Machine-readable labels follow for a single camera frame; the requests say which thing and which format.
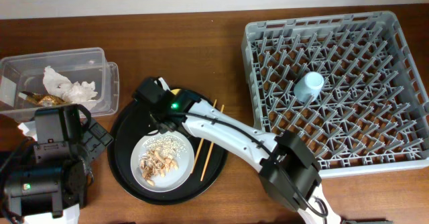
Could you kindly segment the yellow bowl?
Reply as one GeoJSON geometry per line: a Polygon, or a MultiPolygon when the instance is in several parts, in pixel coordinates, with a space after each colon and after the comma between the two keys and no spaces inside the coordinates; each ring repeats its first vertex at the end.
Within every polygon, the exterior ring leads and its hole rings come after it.
{"type": "Polygon", "coordinates": [[[172,90],[171,90],[171,92],[172,92],[174,95],[177,95],[180,91],[181,91],[181,89],[172,89],[172,90]]]}

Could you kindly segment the gold foil wrapper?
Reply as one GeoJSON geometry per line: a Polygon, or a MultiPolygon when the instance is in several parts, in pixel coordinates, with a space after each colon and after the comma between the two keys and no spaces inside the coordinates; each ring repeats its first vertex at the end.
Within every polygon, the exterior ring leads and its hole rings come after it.
{"type": "Polygon", "coordinates": [[[43,95],[43,94],[31,93],[27,91],[20,92],[18,94],[18,97],[31,104],[42,106],[42,107],[51,107],[51,106],[67,104],[66,101],[54,95],[43,95]]]}

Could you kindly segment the white tissue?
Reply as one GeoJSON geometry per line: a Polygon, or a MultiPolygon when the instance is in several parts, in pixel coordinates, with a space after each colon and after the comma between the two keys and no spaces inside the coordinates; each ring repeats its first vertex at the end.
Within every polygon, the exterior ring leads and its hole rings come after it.
{"type": "Polygon", "coordinates": [[[94,81],[72,83],[67,77],[57,73],[51,66],[47,66],[44,69],[42,82],[48,94],[60,97],[67,103],[79,103],[88,110],[97,105],[95,97],[98,93],[95,91],[96,84],[94,81]]]}

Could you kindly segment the light blue cup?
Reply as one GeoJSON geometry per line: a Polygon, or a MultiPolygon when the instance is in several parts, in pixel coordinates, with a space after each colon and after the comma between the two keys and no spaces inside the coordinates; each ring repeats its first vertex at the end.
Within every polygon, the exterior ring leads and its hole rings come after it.
{"type": "Polygon", "coordinates": [[[309,72],[296,83],[294,95],[300,102],[305,103],[308,100],[313,102],[319,96],[323,86],[323,76],[318,72],[309,72]]]}

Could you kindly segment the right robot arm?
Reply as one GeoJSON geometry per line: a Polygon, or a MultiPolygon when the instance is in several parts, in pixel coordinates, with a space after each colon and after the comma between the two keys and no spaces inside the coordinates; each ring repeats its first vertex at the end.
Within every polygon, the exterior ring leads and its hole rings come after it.
{"type": "Polygon", "coordinates": [[[194,91],[173,93],[158,78],[144,79],[133,98],[147,107],[162,133],[180,129],[246,161],[269,197],[305,223],[341,223],[324,196],[318,161],[295,133],[257,130],[221,113],[194,91]]]}

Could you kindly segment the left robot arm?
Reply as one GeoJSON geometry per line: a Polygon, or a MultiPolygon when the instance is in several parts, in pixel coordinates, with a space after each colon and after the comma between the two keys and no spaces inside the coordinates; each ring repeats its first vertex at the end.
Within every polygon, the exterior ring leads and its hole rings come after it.
{"type": "Polygon", "coordinates": [[[10,223],[77,223],[91,164],[113,142],[80,104],[38,109],[26,138],[1,155],[1,214],[10,223]]]}

